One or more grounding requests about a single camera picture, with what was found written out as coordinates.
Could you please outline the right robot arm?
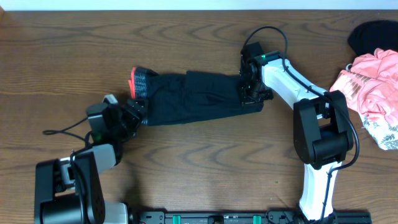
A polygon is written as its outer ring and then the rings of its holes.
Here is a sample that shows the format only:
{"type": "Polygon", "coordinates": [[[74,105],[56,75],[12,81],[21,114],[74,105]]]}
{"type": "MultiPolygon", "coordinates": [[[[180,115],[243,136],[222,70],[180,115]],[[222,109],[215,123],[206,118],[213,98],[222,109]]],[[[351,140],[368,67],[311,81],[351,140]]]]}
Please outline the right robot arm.
{"type": "Polygon", "coordinates": [[[271,100],[277,93],[293,111],[295,151],[304,163],[301,216],[296,223],[334,223],[332,196],[338,168],[353,147],[352,129],[345,120],[345,98],[307,80],[283,54],[265,53],[260,43],[241,50],[238,88],[242,105],[271,100]]]}

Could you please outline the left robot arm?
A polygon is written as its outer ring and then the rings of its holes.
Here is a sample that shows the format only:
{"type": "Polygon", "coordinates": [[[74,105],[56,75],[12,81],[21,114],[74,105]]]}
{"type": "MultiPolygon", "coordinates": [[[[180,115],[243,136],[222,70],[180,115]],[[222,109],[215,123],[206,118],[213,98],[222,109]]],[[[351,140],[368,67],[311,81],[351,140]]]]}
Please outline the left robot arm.
{"type": "Polygon", "coordinates": [[[121,105],[113,95],[88,107],[84,147],[35,167],[35,223],[133,223],[126,203],[104,200],[100,173],[121,162],[123,144],[136,136],[146,114],[147,100],[121,105]]]}

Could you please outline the black leggings red waistband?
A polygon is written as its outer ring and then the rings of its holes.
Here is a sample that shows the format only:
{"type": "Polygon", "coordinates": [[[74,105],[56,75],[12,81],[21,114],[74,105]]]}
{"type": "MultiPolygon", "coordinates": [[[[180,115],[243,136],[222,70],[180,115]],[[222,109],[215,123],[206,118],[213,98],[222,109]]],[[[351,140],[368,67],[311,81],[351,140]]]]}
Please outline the black leggings red waistband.
{"type": "Polygon", "coordinates": [[[262,111],[263,103],[244,105],[240,76],[188,71],[161,74],[134,67],[128,80],[131,98],[146,99],[148,126],[186,124],[262,111]]]}

